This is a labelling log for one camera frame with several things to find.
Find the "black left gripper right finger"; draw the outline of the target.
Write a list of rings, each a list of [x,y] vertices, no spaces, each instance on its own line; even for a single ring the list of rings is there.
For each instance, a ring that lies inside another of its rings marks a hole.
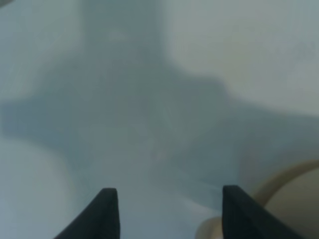
[[[301,239],[244,190],[236,185],[224,186],[222,232],[224,239]]]

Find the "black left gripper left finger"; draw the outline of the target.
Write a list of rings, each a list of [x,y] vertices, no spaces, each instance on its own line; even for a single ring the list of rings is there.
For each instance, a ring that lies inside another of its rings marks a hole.
[[[56,239],[120,239],[118,193],[104,188]]]

